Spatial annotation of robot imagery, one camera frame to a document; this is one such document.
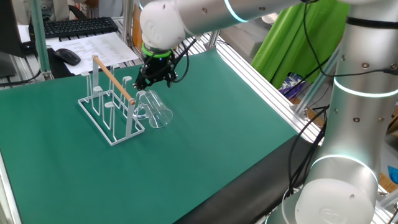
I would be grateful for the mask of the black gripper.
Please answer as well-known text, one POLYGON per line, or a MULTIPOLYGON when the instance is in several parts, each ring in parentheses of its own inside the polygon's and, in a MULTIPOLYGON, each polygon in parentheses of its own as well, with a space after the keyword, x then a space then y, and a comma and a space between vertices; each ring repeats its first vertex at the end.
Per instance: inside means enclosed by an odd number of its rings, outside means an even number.
POLYGON ((155 57, 154 55, 145 56, 144 65, 139 70, 133 87, 137 90, 145 90, 148 86, 153 84, 153 76, 164 75, 167 73, 165 80, 167 82, 167 87, 170 88, 178 78, 177 73, 174 70, 171 70, 174 59, 174 54, 160 58, 155 57))

